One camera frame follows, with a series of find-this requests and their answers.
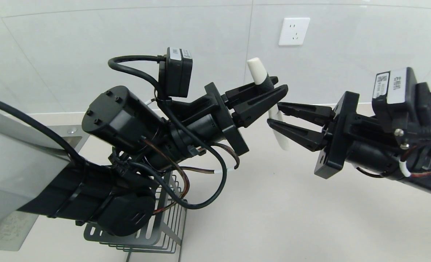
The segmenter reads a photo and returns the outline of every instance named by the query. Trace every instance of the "wall tile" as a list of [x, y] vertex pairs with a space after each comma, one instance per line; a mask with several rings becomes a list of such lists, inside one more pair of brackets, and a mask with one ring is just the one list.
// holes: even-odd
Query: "wall tile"
[[[284, 17], [310, 17], [302, 46], [278, 46]], [[255, 5], [248, 58], [290, 87], [286, 101], [336, 103], [344, 91], [370, 102], [375, 75], [431, 69], [431, 9], [359, 5]], [[252, 80], [249, 71], [245, 82]]]
[[0, 100], [26, 113], [64, 111], [1, 19]]
[[[99, 93], [126, 85], [143, 100], [150, 84], [108, 68], [119, 55], [163, 55], [168, 46], [194, 58], [189, 98], [214, 82], [242, 85], [251, 6], [165, 7], [49, 13], [4, 18], [36, 70], [67, 111], [85, 111]], [[129, 63], [155, 78], [158, 66]]]
[[384, 5], [394, 7], [431, 8], [431, 0], [253, 0], [255, 5], [326, 4], [326, 5]]
[[7, 17], [95, 9], [251, 5], [251, 3], [252, 0], [0, 0], [0, 15]]

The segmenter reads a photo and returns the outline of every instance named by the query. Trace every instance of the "qr code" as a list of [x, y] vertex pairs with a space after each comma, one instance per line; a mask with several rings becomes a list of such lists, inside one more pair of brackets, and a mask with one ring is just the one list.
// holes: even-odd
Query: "qr code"
[[378, 76], [378, 77], [377, 77], [377, 81], [378, 81], [378, 82], [387, 81], [387, 75], [385, 75], [385, 76]]

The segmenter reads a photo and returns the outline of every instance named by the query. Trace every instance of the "power socket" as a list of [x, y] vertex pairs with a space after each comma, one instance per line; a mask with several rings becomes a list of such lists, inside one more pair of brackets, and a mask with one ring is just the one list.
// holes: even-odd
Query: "power socket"
[[299, 46], [303, 44], [309, 26], [309, 17], [284, 18], [279, 46]]

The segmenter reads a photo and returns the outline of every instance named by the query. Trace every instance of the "white label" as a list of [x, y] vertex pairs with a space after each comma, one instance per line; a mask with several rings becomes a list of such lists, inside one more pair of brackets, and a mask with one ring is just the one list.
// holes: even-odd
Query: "white label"
[[376, 76], [376, 83], [374, 84], [374, 94], [372, 98], [378, 98], [387, 94], [387, 88], [389, 83], [389, 73], [382, 73]]
[[407, 68], [390, 71], [387, 104], [404, 103], [407, 93]]
[[184, 58], [187, 58], [187, 59], [193, 59], [193, 58], [191, 57], [191, 54], [189, 53], [189, 51], [188, 51], [188, 50], [186, 50], [186, 49], [182, 49], [182, 54], [183, 54], [183, 57], [184, 57]]
[[172, 60], [181, 61], [182, 60], [182, 53], [180, 53], [180, 49], [171, 47], [170, 48], [170, 58]]

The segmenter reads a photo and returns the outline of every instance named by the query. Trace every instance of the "wire basket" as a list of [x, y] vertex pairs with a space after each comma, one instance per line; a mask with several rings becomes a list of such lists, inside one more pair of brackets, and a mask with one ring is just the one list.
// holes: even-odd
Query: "wire basket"
[[[176, 176], [172, 175], [171, 172], [164, 176], [164, 181], [169, 183], [177, 194], [181, 193], [182, 188], [179, 187]], [[159, 187], [156, 192], [156, 209], [166, 206], [168, 201], [171, 201], [168, 194]], [[110, 235], [94, 223], [86, 224], [83, 236], [87, 241], [99, 242], [129, 253], [174, 254], [177, 246], [182, 245], [185, 220], [186, 209], [180, 205], [175, 205], [152, 216], [144, 227], [127, 237]]]

